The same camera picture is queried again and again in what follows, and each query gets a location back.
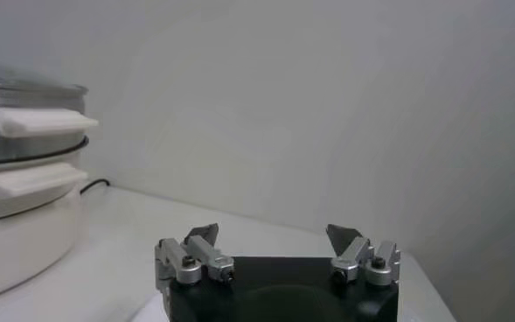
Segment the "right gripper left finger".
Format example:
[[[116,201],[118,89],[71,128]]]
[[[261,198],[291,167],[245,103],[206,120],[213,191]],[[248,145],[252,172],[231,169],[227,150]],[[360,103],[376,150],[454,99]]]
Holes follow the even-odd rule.
[[[215,248],[218,233],[219,225],[213,223],[193,228],[182,242],[161,239],[154,247],[156,281],[194,285],[206,276],[230,284],[234,280],[234,259]]]

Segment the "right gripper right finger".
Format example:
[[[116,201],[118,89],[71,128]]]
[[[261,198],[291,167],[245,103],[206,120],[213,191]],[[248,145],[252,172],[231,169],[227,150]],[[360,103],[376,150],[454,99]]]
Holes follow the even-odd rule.
[[[375,248],[357,229],[329,224],[326,228],[335,256],[331,259],[331,278],[337,284],[350,284],[362,274],[376,287],[396,284],[400,279],[400,251],[392,241]]]

